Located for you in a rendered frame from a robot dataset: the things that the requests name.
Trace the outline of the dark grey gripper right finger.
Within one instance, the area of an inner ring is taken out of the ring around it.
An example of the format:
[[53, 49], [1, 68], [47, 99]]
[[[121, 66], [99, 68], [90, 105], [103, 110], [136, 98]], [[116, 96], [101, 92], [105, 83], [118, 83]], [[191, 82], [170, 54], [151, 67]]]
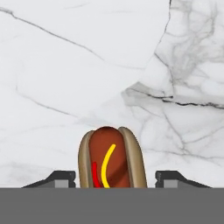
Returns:
[[155, 178], [157, 180], [156, 188], [208, 188], [208, 185], [185, 178], [178, 171], [156, 171]]

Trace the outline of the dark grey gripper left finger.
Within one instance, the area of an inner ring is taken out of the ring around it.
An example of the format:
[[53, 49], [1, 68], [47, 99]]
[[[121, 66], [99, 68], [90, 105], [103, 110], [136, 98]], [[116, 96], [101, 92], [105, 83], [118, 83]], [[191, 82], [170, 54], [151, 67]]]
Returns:
[[26, 185], [25, 188], [75, 188], [75, 171], [53, 171], [47, 178]]

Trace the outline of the hot dog in bun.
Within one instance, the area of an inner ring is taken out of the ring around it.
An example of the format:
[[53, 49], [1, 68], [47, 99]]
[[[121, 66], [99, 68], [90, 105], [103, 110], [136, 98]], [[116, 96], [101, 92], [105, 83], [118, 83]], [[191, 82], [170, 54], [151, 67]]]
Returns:
[[80, 142], [78, 166], [81, 188], [146, 188], [141, 147], [125, 127], [90, 130]]

